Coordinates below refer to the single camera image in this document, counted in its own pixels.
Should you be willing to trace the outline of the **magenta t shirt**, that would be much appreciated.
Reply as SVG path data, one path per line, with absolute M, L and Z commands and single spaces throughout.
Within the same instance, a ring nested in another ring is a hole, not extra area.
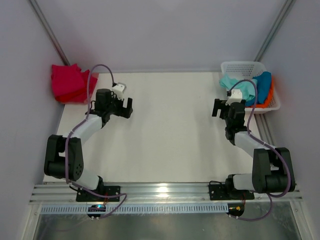
M 77 65 L 55 65 L 51 66 L 51 89 L 56 96 L 64 95 L 76 91 L 86 92 L 86 103 L 88 103 L 87 97 L 91 97 L 97 82 L 98 73 L 91 73 L 90 70 L 82 71 Z

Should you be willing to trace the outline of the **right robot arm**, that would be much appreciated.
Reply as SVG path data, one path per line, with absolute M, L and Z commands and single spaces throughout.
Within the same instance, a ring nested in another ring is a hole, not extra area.
M 216 98 L 212 116 L 225 121 L 225 137 L 234 146 L 252 157 L 251 173 L 230 174 L 225 180 L 224 193 L 230 199 L 242 192 L 270 194 L 281 198 L 296 188 L 290 151 L 275 147 L 257 138 L 245 126 L 245 101 L 228 104 Z

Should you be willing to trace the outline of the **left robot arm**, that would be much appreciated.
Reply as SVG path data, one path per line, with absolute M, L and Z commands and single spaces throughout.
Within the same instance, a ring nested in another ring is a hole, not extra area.
M 64 179 L 66 183 L 84 191 L 94 201 L 113 198 L 104 185 L 103 178 L 85 168 L 83 145 L 89 138 L 101 130 L 111 116 L 130 118 L 133 113 L 132 98 L 124 105 L 123 83 L 115 84 L 111 89 L 98 89 L 95 100 L 88 105 L 85 118 L 71 131 L 64 135 L 52 134 L 46 145 L 44 173 L 56 179 Z

